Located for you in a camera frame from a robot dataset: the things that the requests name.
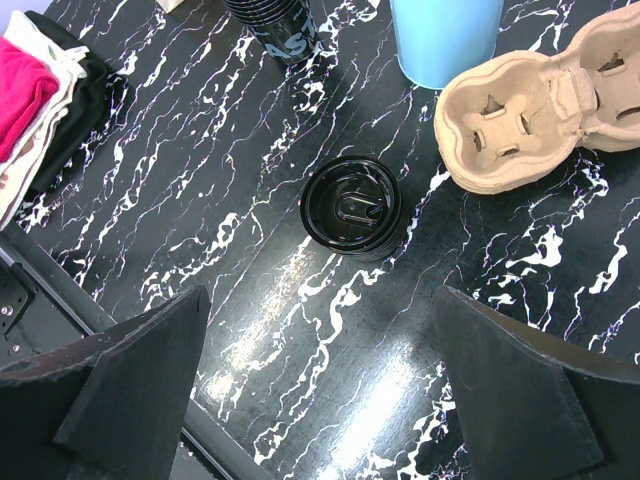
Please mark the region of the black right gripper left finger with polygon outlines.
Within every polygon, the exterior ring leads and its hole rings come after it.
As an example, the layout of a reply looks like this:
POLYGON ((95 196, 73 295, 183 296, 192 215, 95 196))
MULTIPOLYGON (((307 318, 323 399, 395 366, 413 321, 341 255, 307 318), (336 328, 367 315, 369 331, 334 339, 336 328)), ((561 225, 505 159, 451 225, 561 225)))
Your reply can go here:
POLYGON ((210 308, 202 286, 1 370, 4 479, 167 479, 210 308))

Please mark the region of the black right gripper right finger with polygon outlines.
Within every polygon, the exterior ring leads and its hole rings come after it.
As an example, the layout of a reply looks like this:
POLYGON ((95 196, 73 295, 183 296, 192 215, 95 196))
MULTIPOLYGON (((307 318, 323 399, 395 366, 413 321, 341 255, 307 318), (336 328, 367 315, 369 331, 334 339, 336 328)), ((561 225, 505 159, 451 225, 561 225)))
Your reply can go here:
POLYGON ((639 368, 449 286, 434 319, 478 479, 636 479, 639 368))

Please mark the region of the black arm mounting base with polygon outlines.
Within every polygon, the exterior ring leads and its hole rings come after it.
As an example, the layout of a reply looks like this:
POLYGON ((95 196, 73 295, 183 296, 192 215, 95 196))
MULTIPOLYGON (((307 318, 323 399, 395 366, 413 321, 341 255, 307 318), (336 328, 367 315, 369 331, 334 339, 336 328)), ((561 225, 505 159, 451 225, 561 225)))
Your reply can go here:
POLYGON ((1 233, 1 364, 67 346, 116 324, 44 250, 1 233))

